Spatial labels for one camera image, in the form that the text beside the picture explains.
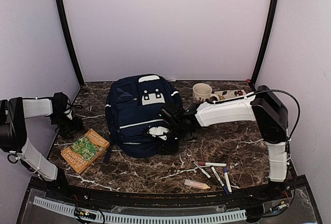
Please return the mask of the orange Treehouse book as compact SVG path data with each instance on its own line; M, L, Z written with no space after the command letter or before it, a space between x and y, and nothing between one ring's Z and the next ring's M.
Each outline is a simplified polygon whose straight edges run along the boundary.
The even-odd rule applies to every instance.
M78 174L81 174L109 146L110 143L105 138L90 129L84 136L62 150L61 155Z

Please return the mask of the yellow tip highlighter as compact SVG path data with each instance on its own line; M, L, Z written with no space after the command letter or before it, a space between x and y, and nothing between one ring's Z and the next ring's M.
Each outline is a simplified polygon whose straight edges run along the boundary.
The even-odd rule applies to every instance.
M185 180L184 185L203 190L210 189L210 187L206 183L200 183L192 180Z

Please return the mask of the navy blue student backpack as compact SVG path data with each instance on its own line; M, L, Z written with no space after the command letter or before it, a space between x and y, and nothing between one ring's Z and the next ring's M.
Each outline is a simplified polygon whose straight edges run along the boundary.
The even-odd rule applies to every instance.
M148 135L147 130L166 125L159 113L167 101L183 106L175 87L157 74L126 77L112 83L105 106L111 142L130 157L159 154L161 139Z

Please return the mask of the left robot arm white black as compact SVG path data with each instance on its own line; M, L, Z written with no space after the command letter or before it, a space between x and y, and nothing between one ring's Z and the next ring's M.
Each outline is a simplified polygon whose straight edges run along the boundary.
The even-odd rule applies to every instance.
M73 190L67 186L65 173L49 162L28 138L26 119L48 117L57 127L58 134L68 139L77 131L83 130L82 120L73 113L73 108L81 109L80 104L72 104L69 97L55 93L52 97L11 98L1 100L1 150L7 153L11 164L20 162L31 174L53 185L53 193L62 201L73 197Z

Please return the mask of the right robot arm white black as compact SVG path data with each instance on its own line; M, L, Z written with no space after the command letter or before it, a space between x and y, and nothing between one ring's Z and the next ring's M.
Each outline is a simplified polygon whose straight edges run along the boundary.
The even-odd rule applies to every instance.
M178 143L178 139L197 127L239 121L256 122L268 147L271 183L264 188L264 196L275 200L284 191L283 182L290 159L289 143L293 135L292 131L288 131L288 109L276 96L277 93L295 98L286 91L261 85L255 92L226 100L195 103L187 110L166 102L159 113L166 125L151 128L149 133L169 147L170 143Z

